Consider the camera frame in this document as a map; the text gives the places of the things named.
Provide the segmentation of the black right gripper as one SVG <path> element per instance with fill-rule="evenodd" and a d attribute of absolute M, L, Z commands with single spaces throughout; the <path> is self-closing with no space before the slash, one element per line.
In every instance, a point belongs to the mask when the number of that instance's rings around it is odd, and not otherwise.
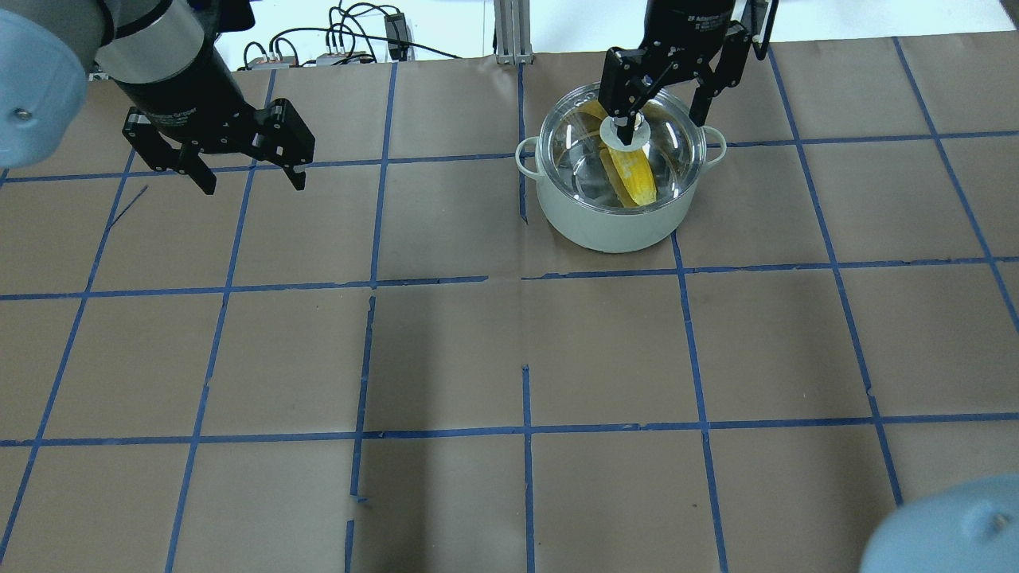
<path fill-rule="evenodd" d="M 637 115 L 665 86 L 697 80 L 691 120 L 703 127 L 713 99 L 738 86 L 752 35 L 734 19 L 735 1 L 648 1 L 637 49 L 605 54 L 598 101 L 629 146 Z"/>

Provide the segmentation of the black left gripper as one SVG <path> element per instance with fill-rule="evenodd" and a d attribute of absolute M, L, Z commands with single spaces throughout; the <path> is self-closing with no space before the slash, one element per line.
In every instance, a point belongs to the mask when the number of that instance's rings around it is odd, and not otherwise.
<path fill-rule="evenodd" d="M 210 40 L 165 77 L 111 79 L 132 104 L 124 138 L 150 170 L 185 175 L 214 195 L 217 177 L 200 153 L 240 153 L 281 168 L 294 191 L 306 188 L 315 135 L 290 100 L 274 99 L 261 110 L 248 104 Z"/>

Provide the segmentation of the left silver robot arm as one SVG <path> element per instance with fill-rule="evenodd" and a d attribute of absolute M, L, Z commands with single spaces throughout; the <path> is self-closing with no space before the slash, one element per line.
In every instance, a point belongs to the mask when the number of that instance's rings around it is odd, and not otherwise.
<path fill-rule="evenodd" d="M 217 178 L 206 154 L 243 154 L 306 185 L 315 137 L 287 99 L 255 108 L 215 47 L 255 25 L 248 1 L 4 1 L 1 164 L 54 154 L 99 68 L 131 101 L 123 137 L 150 170 Z"/>

